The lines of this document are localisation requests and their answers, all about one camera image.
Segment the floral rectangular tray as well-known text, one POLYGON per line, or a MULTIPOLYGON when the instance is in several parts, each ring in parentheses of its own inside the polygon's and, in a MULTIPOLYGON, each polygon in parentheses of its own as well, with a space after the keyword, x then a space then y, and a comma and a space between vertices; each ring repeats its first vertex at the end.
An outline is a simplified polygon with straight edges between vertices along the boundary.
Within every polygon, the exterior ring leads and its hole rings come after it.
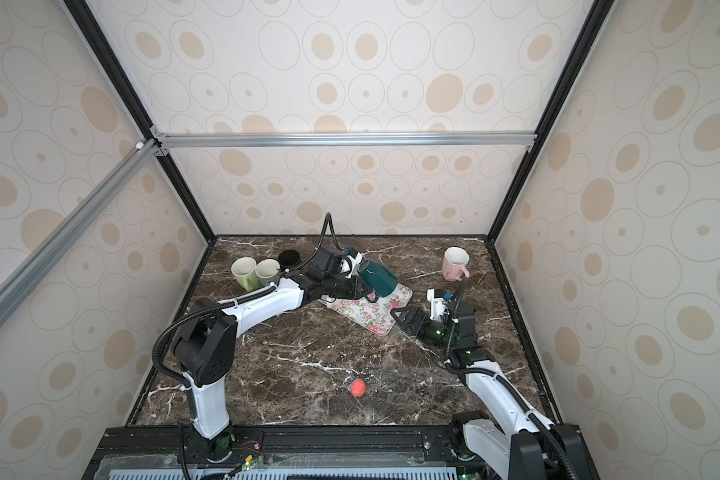
POLYGON ((389 334, 395 325, 391 310, 407 306, 412 296, 413 291, 399 283, 389 296, 381 297, 376 303, 371 303, 365 298, 360 300, 335 300, 333 302, 321 300, 321 303, 326 308, 348 318, 357 325, 384 337, 389 334))

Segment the black ceramic mug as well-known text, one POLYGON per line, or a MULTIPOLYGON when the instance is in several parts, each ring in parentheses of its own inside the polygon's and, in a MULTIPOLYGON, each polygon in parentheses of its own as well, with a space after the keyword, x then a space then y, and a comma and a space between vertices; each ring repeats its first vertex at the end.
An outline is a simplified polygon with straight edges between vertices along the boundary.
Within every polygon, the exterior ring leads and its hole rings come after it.
POLYGON ((297 267, 301 262, 301 255, 295 249, 288 249, 280 252, 277 256, 277 261, 282 270, 292 269, 297 267))

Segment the dark green ceramic mug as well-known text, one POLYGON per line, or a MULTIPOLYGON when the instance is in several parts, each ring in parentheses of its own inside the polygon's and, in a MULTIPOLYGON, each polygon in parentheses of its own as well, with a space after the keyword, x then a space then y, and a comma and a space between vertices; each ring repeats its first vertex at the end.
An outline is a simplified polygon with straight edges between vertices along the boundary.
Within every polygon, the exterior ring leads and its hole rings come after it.
POLYGON ((388 297, 397 288, 398 278, 373 260, 363 259, 359 264, 358 273, 379 298, 388 297))

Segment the grey ceramic mug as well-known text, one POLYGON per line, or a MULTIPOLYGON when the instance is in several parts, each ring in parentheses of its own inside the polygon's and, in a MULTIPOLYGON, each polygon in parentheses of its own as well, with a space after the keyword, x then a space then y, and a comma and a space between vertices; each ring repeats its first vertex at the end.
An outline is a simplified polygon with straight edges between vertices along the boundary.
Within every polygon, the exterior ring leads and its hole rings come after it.
POLYGON ((257 263, 254 273, 262 286, 277 285, 281 278, 281 266, 276 259, 264 259, 257 263))

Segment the pink ceramic mug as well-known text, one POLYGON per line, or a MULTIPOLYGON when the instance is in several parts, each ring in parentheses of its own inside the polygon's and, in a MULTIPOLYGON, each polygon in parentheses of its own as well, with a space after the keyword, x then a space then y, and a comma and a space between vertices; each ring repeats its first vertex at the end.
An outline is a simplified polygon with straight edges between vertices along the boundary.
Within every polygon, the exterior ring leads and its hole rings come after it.
POLYGON ((470 261, 470 255, 466 250, 460 247, 449 247, 445 250, 441 274, 448 282, 460 281, 470 277, 467 264, 470 261))

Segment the light green ceramic mug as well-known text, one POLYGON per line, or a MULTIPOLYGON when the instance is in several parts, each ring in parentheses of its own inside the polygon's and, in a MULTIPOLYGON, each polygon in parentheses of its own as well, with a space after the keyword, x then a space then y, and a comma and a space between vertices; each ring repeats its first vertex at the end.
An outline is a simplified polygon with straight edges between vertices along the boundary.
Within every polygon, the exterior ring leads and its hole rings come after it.
POLYGON ((255 272, 257 261, 252 257, 241 257, 231 265, 231 273, 237 283, 246 291, 253 292, 261 287, 255 272))

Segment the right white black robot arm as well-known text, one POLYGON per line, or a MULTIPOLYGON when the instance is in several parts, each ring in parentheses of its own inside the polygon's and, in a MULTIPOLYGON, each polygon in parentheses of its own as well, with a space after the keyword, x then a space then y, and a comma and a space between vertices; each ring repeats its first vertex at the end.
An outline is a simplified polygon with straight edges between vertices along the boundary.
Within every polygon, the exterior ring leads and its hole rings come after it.
POLYGON ((484 461, 500 479, 593 479, 585 442, 571 424, 535 409, 478 344, 475 309, 450 296, 429 313, 418 307, 391 310, 400 329, 437 348, 446 371, 482 402, 490 416, 470 413, 452 420, 454 453, 484 461))

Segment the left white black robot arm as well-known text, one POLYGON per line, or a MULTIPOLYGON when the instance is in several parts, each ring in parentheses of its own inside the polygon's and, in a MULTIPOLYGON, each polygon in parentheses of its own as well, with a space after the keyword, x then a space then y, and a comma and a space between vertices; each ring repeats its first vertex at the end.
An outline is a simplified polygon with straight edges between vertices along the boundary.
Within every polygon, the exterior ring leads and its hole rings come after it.
POLYGON ((278 280, 231 300, 206 302, 158 336, 152 349, 154 368, 181 384, 200 437, 212 440, 230 427, 224 384, 237 339, 272 317, 320 299, 378 297, 361 276, 369 265, 356 249, 319 247, 305 264, 278 280))

